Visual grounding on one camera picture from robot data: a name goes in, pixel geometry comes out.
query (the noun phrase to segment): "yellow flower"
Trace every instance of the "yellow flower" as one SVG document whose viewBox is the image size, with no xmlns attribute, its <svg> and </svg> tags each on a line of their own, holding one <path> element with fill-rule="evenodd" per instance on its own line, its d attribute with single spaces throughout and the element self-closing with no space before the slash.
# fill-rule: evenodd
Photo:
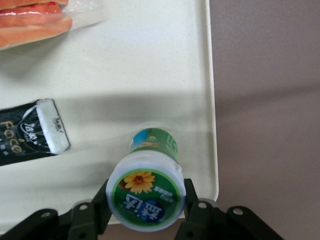
<svg viewBox="0 0 320 240">
<path fill-rule="evenodd" d="M 152 191 L 151 188 L 154 186 L 152 182 L 155 181 L 155 176 L 149 171 L 139 171 L 126 176 L 123 181 L 126 183 L 124 187 L 130 189 L 131 192 L 141 194 L 144 191 L 147 194 Z"/>
</svg>

